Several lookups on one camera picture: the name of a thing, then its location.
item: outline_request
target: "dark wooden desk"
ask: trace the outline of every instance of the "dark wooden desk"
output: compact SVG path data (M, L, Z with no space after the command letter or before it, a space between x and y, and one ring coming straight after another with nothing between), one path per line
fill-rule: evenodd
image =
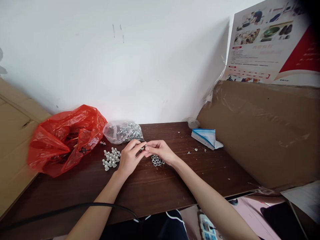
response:
M163 139L204 181L224 197L255 189L256 181L223 149L215 151L191 137L186 122L142 124L146 141ZM44 174L34 180L20 197L0 226L73 204L92 202L108 183L115 169L104 170L103 150L126 144L98 145L70 171L51 178ZM127 179L116 204L133 210L138 217L148 216L196 204L194 197L177 173L168 165L154 167L151 158L142 159ZM1 239L45 239L67 234L85 209L78 209L34 222L0 236ZM132 215L113 209L107 224L132 219Z

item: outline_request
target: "finger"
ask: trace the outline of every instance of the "finger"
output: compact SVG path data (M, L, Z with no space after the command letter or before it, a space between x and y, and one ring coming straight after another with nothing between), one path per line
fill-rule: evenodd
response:
M140 143L141 142L138 141L137 139L133 139L127 144L127 146L124 149L131 150L132 148L134 148L135 145L140 144Z
M150 157L151 155L153 155L153 153L149 153L149 152L148 152L148 154L145 155L145 157L147 158L147 157Z
M135 146L131 151L134 152L134 155L137 154L137 152L139 152L140 148L143 148L144 145L146 145L147 142L143 142L138 144L137 146Z
M140 160L147 154L148 152L142 151L137 157L136 160L140 162Z
M160 153L159 148L153 148L153 147L146 147L146 151L149 153L156 154L156 155L159 155L159 153Z
M157 145L150 145L150 146L148 146L148 147L157 147Z
M151 145L158 145L160 144L160 141L161 140L153 140L153 141L150 141L150 142L147 142L147 146L151 146Z

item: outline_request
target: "pink surface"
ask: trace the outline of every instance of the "pink surface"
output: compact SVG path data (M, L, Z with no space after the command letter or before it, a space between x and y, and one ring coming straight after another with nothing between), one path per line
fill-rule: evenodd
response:
M281 240L263 218L260 208L269 206L249 198L238 198L239 204L234 209L247 222L251 229L264 240Z

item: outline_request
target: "cardboard box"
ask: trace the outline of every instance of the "cardboard box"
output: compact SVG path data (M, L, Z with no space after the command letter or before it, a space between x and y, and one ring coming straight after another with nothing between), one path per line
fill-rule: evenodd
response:
M263 187L282 191L320 178L319 93L222 81L197 119Z
M37 175L26 163L29 141L50 114L0 78L0 218Z

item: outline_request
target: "hand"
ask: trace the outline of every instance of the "hand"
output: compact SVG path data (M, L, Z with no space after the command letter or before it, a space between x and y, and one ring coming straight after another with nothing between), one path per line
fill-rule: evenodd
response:
M121 161L118 171L125 177L129 177L129 175L133 173L140 160L147 154L146 151L142 151L136 156L140 148L143 148L144 145L146 145L146 142L141 143L137 139L133 139L121 151Z
M147 142L147 147L145 148L146 157L151 155L158 155L163 161L172 166L172 164L179 159L178 156L168 147L163 140L154 140Z

